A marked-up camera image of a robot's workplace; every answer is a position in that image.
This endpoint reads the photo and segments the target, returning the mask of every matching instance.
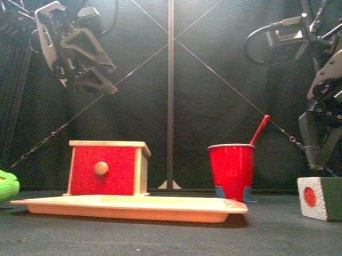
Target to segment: red cup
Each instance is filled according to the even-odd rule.
[[[254,145],[219,144],[209,147],[214,184],[219,197],[241,202],[250,199]]]

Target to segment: white tray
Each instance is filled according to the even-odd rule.
[[[119,219],[224,222],[229,214],[248,213],[245,203],[221,198],[85,195],[11,201],[31,213]]]

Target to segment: metal pole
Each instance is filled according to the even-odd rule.
[[[174,61],[175,3],[169,0],[169,101],[167,101],[167,189],[174,188]]]

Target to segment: green toy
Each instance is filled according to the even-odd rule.
[[[0,170],[0,204],[11,200],[19,193],[20,184],[16,176]]]

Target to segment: red straw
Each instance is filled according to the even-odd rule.
[[[265,128],[265,126],[266,126],[269,120],[270,120],[270,116],[269,116],[269,115],[265,115],[265,117],[264,117],[264,119],[262,119],[262,123],[261,123],[261,125],[260,125],[260,128],[258,128],[258,130],[257,130],[257,132],[256,132],[256,134],[254,134],[254,137],[253,137],[253,139],[252,139],[252,142],[250,142],[252,145],[256,145],[256,141],[257,141],[257,139],[258,139],[260,136],[261,136],[261,133],[262,133],[262,131],[264,131],[264,128]]]

